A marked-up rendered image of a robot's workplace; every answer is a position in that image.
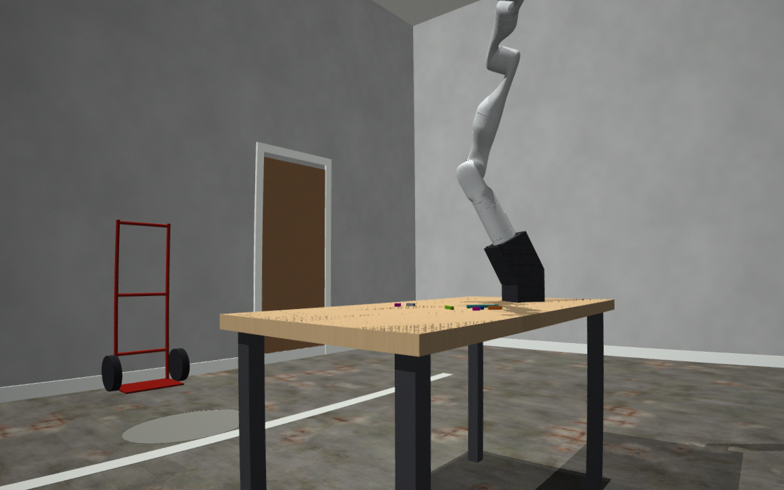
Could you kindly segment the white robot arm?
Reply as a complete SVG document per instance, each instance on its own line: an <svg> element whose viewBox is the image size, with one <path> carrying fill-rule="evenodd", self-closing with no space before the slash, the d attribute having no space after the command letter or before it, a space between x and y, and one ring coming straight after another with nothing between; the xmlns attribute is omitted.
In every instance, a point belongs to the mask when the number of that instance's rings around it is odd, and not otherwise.
<svg viewBox="0 0 784 490"><path fill-rule="evenodd" d="M503 115L505 100L520 60L518 50L499 46L499 44L514 31L517 19L519 19L519 9L524 0L498 1L486 67L492 72L505 76L497 89L486 97L477 108L469 158L455 172L461 189L474 205L493 246L509 241L516 235L497 195L483 181L483 176L485 176L489 152L491 152L492 143L497 135L499 122Z"/></svg>

